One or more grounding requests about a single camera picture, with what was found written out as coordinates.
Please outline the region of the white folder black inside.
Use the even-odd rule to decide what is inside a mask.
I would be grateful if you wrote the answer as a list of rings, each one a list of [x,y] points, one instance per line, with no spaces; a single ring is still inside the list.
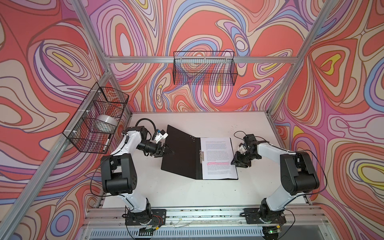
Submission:
[[[174,154],[163,156],[161,169],[194,180],[203,180],[200,138],[171,125],[168,125],[167,133],[169,136],[165,144],[174,151]]]

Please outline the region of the printed paper sheet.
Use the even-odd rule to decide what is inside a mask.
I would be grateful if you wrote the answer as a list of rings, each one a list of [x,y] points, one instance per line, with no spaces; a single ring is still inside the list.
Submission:
[[[203,180],[238,180],[231,138],[200,138]]]

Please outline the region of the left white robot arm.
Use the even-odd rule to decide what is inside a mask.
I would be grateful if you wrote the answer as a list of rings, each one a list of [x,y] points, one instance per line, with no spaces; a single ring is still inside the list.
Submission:
[[[133,153],[142,151],[145,155],[161,158],[172,154],[173,151],[162,144],[161,140],[168,137],[164,130],[157,130],[152,139],[147,139],[148,130],[145,127],[130,127],[123,132],[123,138],[117,149],[111,155],[101,160],[101,176],[103,191],[119,197],[128,208],[132,219],[150,219],[153,217],[149,200],[135,189],[138,175],[133,161]]]

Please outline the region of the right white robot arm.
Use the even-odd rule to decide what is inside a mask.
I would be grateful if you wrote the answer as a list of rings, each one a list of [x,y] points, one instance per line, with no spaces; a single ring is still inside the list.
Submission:
[[[309,154],[276,147],[253,134],[246,134],[239,145],[232,165],[249,168],[253,160],[268,158],[280,166],[281,185],[272,195],[262,200],[258,210],[261,221],[268,223],[279,217],[286,205],[295,198],[309,194],[320,187],[320,181]]]

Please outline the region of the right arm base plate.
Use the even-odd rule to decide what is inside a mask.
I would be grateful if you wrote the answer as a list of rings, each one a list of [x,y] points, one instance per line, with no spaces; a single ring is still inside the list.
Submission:
[[[276,224],[283,225],[287,222],[283,211],[260,210],[259,208],[245,208],[241,217],[246,219],[247,224]]]

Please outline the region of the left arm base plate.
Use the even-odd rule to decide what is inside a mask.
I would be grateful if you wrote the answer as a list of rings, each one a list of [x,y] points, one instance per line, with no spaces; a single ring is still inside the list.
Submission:
[[[167,210],[155,209],[151,213],[143,211],[140,213],[124,213],[122,217],[125,219],[126,226],[152,226],[161,227],[166,223]]]

